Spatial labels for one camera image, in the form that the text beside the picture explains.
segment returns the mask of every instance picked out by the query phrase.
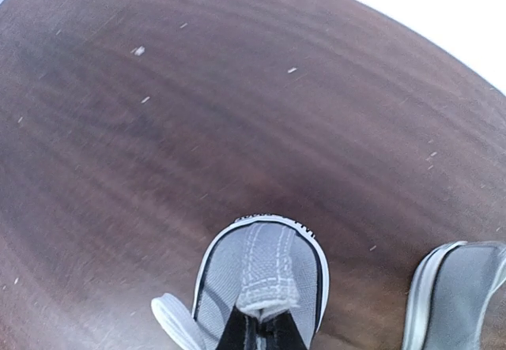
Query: shoe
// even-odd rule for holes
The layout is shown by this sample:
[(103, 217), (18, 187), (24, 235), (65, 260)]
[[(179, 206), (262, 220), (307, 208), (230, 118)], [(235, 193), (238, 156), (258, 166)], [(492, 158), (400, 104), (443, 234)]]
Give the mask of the shoe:
[(328, 292), (327, 260), (313, 233), (259, 214), (236, 220), (210, 244), (191, 314), (170, 294), (151, 307), (183, 350), (307, 350)]
[(454, 242), (417, 267), (402, 350), (478, 350), (486, 307), (506, 281), (506, 244)]

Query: white shoelace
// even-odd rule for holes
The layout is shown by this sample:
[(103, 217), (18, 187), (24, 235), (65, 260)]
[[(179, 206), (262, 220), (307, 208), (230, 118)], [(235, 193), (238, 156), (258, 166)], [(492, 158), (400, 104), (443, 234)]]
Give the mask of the white shoelace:
[(206, 350), (197, 322), (175, 296), (165, 293), (153, 299), (151, 309), (162, 329), (183, 350)]

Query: white speck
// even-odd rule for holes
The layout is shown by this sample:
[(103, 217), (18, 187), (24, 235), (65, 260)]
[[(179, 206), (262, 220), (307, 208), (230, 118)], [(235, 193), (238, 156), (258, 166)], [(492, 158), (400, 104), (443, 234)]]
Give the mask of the white speck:
[(130, 51), (130, 53), (134, 54), (135, 56), (141, 56), (142, 54), (145, 53), (145, 48), (144, 46), (136, 47), (135, 49)]

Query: canvas shoe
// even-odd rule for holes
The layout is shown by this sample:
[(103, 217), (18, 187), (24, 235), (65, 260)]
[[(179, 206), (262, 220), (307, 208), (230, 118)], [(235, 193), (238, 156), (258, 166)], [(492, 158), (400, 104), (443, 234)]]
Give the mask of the canvas shoe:
[(506, 281), (504, 243), (448, 243), (418, 266), (402, 350), (478, 350), (485, 311)]
[(210, 244), (191, 313), (170, 294), (151, 307), (183, 350), (307, 350), (328, 292), (327, 260), (313, 233), (259, 214), (236, 220)]

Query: wooden floor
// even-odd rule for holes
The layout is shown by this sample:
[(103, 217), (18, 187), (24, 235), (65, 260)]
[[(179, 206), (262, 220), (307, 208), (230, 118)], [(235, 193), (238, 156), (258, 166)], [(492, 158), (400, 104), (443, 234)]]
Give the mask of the wooden floor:
[(506, 240), (504, 96), (354, 0), (6, 0), (0, 51), (1, 349), (177, 348), (150, 300), (257, 212), (327, 252), (314, 350), (398, 349), (421, 258)]

